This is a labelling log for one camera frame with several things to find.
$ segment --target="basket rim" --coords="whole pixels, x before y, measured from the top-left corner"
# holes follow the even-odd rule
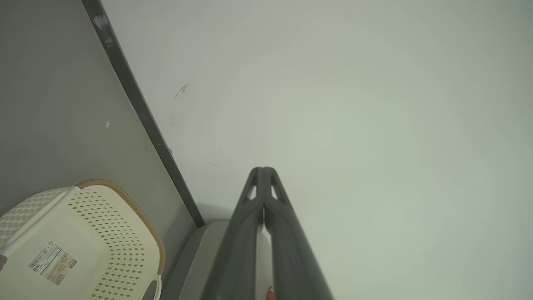
[[[148,216],[144,213],[142,208],[133,200],[133,198],[123,189],[121,188],[116,182],[108,179],[88,179],[84,180],[82,182],[79,182],[76,184],[76,186],[83,190],[86,187],[90,187],[93,185],[102,185],[105,187],[108,187],[112,189],[115,193],[117,193],[123,200],[126,202],[126,204],[129,205],[129,207],[137,214],[137,216],[141,219],[141,221],[144,223],[150,234],[153,236],[154,240],[157,243],[157,247],[159,248],[159,266],[157,269],[158,275],[163,275],[163,269],[165,266],[165,246],[163,245],[163,241],[159,234],[156,231],[156,228],[148,218]]]

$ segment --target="cream basket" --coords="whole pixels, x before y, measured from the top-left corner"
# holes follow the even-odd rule
[[[38,193],[0,217],[2,300],[137,300],[152,281],[159,299],[164,260],[146,215],[109,180]]]

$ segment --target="gray floor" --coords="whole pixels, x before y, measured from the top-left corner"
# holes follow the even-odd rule
[[[155,225],[170,270],[195,226],[81,1],[2,1],[0,22],[0,215],[44,190],[111,179]]]

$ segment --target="sticker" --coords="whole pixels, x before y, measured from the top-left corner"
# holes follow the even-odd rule
[[[78,260],[61,246],[49,241],[44,244],[34,259],[28,264],[35,274],[59,286]]]

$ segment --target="dark metal trim strip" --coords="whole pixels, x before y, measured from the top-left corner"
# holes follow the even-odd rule
[[[126,62],[126,58],[120,49],[117,38],[106,13],[102,7],[102,4],[99,0],[82,0],[85,11],[89,16],[91,23],[93,24],[94,30],[102,43],[104,50],[107,53],[107,57],[117,74],[117,77],[126,92],[126,95],[130,99],[130,102],[137,112],[139,119],[146,130],[146,133],[150,137],[153,146],[155,147],[159,158],[163,162],[174,186],[176,187],[178,193],[185,203],[185,207],[189,211],[189,214],[192,217],[192,220],[195,222],[197,227],[202,227],[205,225],[204,219],[202,218],[198,207],[192,195],[183,180],[180,170],[178,169],[176,162],[172,158],[172,155],[161,135],[161,132],[157,128],[157,124],[154,121],[152,114],[141,94],[139,87],[133,77],[133,74]]]

